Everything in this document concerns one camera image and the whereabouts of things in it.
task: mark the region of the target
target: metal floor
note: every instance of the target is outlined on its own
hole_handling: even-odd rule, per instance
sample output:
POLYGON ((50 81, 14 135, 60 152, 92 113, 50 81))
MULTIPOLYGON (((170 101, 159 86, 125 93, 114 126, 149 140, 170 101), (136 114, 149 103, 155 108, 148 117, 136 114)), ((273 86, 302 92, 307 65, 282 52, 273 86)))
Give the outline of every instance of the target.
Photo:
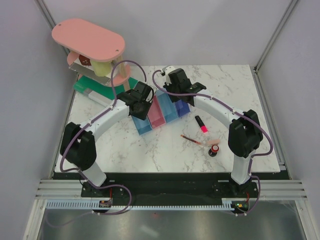
MULTIPOLYGON (((59 225, 88 210, 46 210, 59 225)), ((248 216, 221 211, 131 210, 86 215, 61 228, 44 224, 39 240, 305 240, 294 202, 259 202, 248 216)))

